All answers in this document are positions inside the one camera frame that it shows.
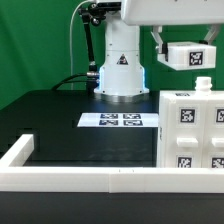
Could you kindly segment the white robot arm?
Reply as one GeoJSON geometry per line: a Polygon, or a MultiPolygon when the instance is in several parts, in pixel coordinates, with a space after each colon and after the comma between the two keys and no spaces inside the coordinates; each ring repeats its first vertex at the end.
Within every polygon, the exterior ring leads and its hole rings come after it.
{"type": "Polygon", "coordinates": [[[139,60],[140,28],[150,26],[157,59],[174,70],[210,69],[216,64],[212,41],[224,24],[224,0],[93,0],[106,11],[106,56],[95,95],[112,102],[130,102],[149,93],[139,60]],[[168,43],[164,26],[210,27],[204,40],[168,43]]]}

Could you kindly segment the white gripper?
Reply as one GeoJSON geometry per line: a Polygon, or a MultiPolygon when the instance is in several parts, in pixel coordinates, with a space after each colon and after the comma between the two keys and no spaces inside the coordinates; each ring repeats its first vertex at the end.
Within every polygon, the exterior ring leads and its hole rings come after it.
{"type": "Polygon", "coordinates": [[[211,45],[224,23],[224,0],[122,0],[121,18],[128,25],[153,26],[159,54],[168,53],[162,25],[212,24],[200,44],[211,45]]]}

